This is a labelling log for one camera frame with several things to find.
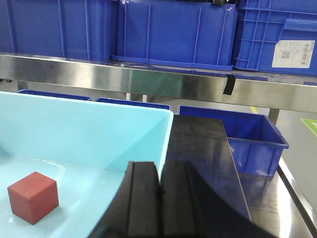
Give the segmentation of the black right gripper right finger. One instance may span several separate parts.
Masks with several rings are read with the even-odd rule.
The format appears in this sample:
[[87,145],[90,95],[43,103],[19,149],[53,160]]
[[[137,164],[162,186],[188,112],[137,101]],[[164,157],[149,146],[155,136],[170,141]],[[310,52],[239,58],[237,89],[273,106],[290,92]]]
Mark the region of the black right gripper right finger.
[[164,238],[271,238],[226,203],[189,162],[167,161],[161,174]]

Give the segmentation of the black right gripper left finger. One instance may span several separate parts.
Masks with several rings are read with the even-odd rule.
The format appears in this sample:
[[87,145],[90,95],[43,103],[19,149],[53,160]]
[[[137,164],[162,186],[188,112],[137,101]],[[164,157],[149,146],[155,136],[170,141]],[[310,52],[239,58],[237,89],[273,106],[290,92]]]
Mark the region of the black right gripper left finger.
[[91,238],[159,238],[158,172],[154,162],[132,162]]

